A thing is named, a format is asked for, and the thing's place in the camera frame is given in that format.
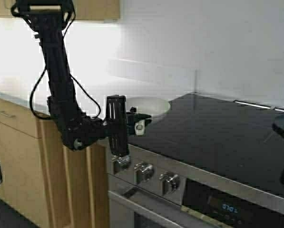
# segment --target white bowl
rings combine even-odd
[[[151,116],[151,124],[161,121],[170,110],[170,103],[167,100],[157,97],[132,97],[126,99],[126,111],[130,112],[130,108],[137,108],[139,114],[147,114]]]

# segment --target floor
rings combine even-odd
[[[39,228],[0,200],[0,228]]]

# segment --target black glass cooktop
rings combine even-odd
[[[283,113],[196,94],[170,103],[129,144],[284,198],[284,140],[272,129]]]

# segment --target oven door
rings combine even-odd
[[[110,228],[212,228],[161,197],[109,176]]]

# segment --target black cable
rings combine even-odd
[[[76,12],[75,12],[75,7],[74,7],[73,2],[72,2],[72,7],[73,7],[74,17],[73,17],[72,21],[69,23],[69,25],[67,26],[66,31],[65,31],[65,33],[64,33],[64,35],[63,35],[63,37],[62,37],[62,40],[64,40],[64,38],[65,38],[65,36],[66,36],[66,34],[67,34],[68,29],[70,28],[70,26],[72,25],[72,23],[73,23],[74,20],[76,19]],[[41,75],[40,75],[38,81],[37,81],[36,84],[34,85],[33,90],[32,90],[32,92],[31,92],[31,94],[30,94],[30,97],[29,97],[29,107],[30,107],[30,109],[31,109],[31,111],[32,111],[32,113],[33,113],[33,115],[34,115],[35,117],[37,117],[38,119],[41,119],[41,120],[51,120],[51,119],[52,119],[51,117],[42,117],[42,116],[37,115],[37,113],[35,112],[35,110],[34,110],[34,108],[33,108],[33,97],[34,97],[34,93],[35,93],[35,91],[36,91],[36,89],[37,89],[37,87],[38,87],[40,81],[42,80],[43,76],[45,75],[46,71],[47,71],[47,65],[45,65],[45,68],[43,69],[43,72],[41,73]],[[86,90],[85,90],[85,89],[83,88],[83,86],[77,81],[77,79],[76,79],[75,77],[73,77],[71,74],[70,74],[70,76],[71,76],[71,78],[77,83],[77,85],[81,88],[81,90],[85,93],[85,95],[86,95],[90,100],[92,100],[92,101],[96,104],[96,106],[98,107],[99,112],[98,112],[98,114],[97,114],[96,116],[93,117],[93,118],[97,118],[97,117],[101,114],[100,105],[98,104],[97,101],[95,101],[95,100],[86,92]]]
[[[43,76],[45,75],[46,71],[47,71],[47,66],[45,66],[45,68],[43,69],[43,72],[41,73],[41,76],[39,77],[38,81],[34,85],[33,90],[32,90],[32,92],[31,92],[31,94],[29,96],[29,108],[32,111],[33,115],[36,116],[38,119],[41,119],[41,120],[51,120],[52,119],[51,117],[42,117],[42,116],[37,115],[37,113],[35,112],[35,110],[33,108],[33,96],[34,96],[34,93],[35,93],[36,88],[38,87],[40,81],[42,80]]]
[[[93,117],[93,118],[97,118],[97,117],[101,114],[101,112],[102,112],[102,109],[100,108],[100,105],[98,104],[98,102],[96,102],[96,100],[94,100],[94,99],[85,91],[85,89],[83,88],[83,86],[76,80],[75,77],[73,77],[73,76],[71,75],[71,78],[72,78],[72,79],[76,82],[76,84],[81,88],[81,90],[85,93],[85,95],[86,95],[91,101],[93,101],[93,102],[97,105],[99,111],[98,111],[98,114]]]

